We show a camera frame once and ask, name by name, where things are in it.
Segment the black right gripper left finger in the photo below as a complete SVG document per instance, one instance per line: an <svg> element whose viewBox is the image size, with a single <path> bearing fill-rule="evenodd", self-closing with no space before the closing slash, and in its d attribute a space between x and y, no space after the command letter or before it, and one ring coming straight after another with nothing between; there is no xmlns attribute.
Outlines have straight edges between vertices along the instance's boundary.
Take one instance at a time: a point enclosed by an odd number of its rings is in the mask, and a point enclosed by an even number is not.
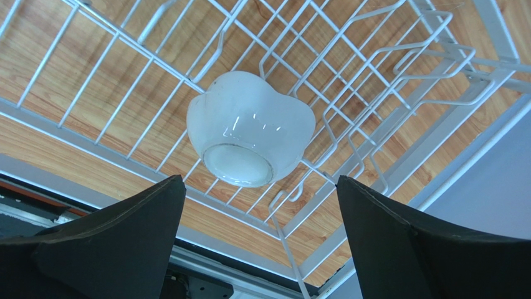
<svg viewBox="0 0 531 299"><path fill-rule="evenodd" d="M179 175L104 209L1 241L2 298L158 298L184 208Z"/></svg>

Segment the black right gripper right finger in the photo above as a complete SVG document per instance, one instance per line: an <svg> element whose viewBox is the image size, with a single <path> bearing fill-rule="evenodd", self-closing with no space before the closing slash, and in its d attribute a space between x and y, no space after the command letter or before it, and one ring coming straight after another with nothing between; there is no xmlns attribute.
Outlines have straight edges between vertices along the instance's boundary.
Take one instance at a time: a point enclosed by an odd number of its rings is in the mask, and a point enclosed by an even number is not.
<svg viewBox="0 0 531 299"><path fill-rule="evenodd" d="M530 297L529 240L444 221L349 176L336 190L364 298Z"/></svg>

